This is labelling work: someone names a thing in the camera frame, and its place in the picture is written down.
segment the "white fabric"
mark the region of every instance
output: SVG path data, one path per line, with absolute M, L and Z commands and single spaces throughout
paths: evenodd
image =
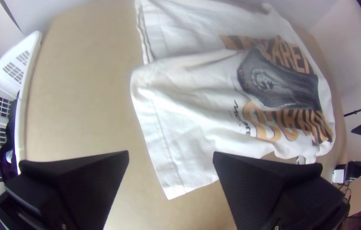
M 329 86 L 290 24 L 269 5 L 265 6 L 267 14 L 206 0 L 139 0 L 136 7 L 144 61 L 149 64 L 133 72 L 131 95 L 168 199 L 218 179 L 212 164 L 214 151 L 254 158 L 274 151 L 280 158 L 303 156 L 307 163 L 313 163 L 316 156 L 331 150 L 335 128 Z M 250 49 L 231 50 L 234 43 L 229 41 L 235 37 L 224 40 L 221 36 L 235 35 L 261 41 L 256 40 Z M 293 60 L 303 60 L 301 69 L 309 63 L 315 78 L 293 73 L 267 59 L 262 50 L 273 42 L 280 46 L 295 44 L 291 45 L 295 50 L 292 57 L 287 59 L 292 69 L 300 69 L 294 67 L 297 64 Z M 302 80 L 290 88 L 296 79 L 287 81 L 280 73 Z M 313 82 L 317 109 L 311 102 L 307 107 L 298 96 L 312 98 L 302 86 L 312 86 Z M 253 90 L 261 96 L 250 93 Z M 268 96 L 272 94 L 275 99 L 271 100 Z M 281 105 L 274 106 L 276 101 Z M 310 126 L 314 132 L 295 129 L 289 125 L 289 110 L 291 114 L 298 112 L 293 118 L 296 121 L 305 110 L 321 111 L 327 132 L 321 131 L 323 125 L 320 129 Z M 322 140 L 316 140 L 322 133 L 332 139 L 327 141 L 321 135 Z

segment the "beige table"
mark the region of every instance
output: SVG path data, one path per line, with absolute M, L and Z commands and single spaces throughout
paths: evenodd
M 299 32 L 327 78 L 324 59 Z M 142 65 L 131 1 L 102 1 L 56 17 L 43 39 L 27 109 L 27 159 L 55 161 L 128 150 L 130 163 L 105 229 L 233 230 L 219 182 L 167 200 L 132 107 L 129 81 Z M 337 141 L 319 158 L 329 178 L 344 144 L 335 86 Z

